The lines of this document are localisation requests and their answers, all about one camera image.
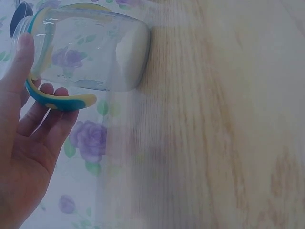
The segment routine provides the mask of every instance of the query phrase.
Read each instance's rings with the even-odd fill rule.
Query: floral tablecloth
[[[15,0],[0,0],[0,72],[4,72],[10,60],[10,20],[15,11]],[[60,7],[71,3],[94,2],[113,12],[133,16],[148,21],[148,7],[143,0],[28,0],[34,14],[41,8]],[[110,220],[101,217],[107,210],[98,208],[97,183],[103,176],[115,179],[124,173],[120,160],[106,153],[106,136],[109,126],[120,125],[125,104],[110,99],[106,92],[95,92],[98,102],[95,106],[81,110],[69,138],[66,140],[48,191],[22,229],[121,229],[142,228],[126,226],[120,217],[120,210]],[[23,116],[32,105],[30,99],[21,111]],[[94,138],[94,146],[86,145],[86,140]]]

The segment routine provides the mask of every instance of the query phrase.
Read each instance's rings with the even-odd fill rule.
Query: wooden table
[[[100,180],[101,217],[124,215],[130,229],[305,228],[305,2],[153,3],[142,83],[112,94],[126,113],[107,154],[125,173]]]

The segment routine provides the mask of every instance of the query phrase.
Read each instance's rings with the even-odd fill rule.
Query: bottle lid
[[[16,8],[13,18],[10,22],[10,37],[12,38],[18,23],[27,16],[33,16],[33,10],[25,1]]]

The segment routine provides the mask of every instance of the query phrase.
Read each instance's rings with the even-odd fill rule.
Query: purple flower
[[[59,1],[59,0],[47,0],[44,3],[42,3],[41,5],[37,5],[37,9],[41,10],[46,7],[58,8],[60,3],[61,3],[61,1]]]
[[[119,5],[136,6],[141,0],[115,0]]]
[[[58,207],[62,213],[71,214],[75,211],[75,202],[72,197],[68,195],[61,196]]]
[[[82,158],[90,163],[99,163],[106,153],[107,128],[90,121],[77,122],[71,131],[69,140],[79,148]]]
[[[52,62],[62,68],[79,68],[82,67],[83,56],[77,50],[68,50],[68,47],[58,49],[52,55]]]

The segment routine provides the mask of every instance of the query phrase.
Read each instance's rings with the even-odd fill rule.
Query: clear plastic bottle
[[[35,43],[31,78],[65,87],[132,90],[141,80],[150,48],[145,23],[95,4],[48,7],[23,18],[13,35],[12,56],[25,32]]]

